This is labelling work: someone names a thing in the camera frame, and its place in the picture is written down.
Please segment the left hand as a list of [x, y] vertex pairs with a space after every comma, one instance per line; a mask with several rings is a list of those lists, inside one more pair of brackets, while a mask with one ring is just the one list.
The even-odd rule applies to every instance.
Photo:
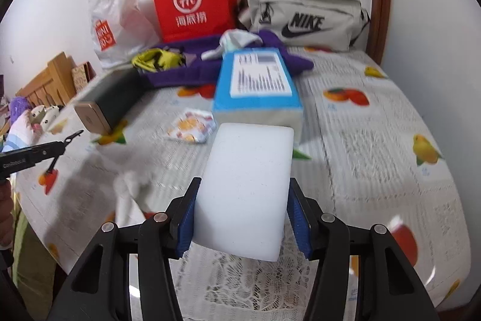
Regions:
[[11, 246], [14, 238], [15, 219], [12, 215], [14, 202], [11, 198], [11, 184], [6, 180], [1, 181], [0, 186], [0, 245], [1, 250]]

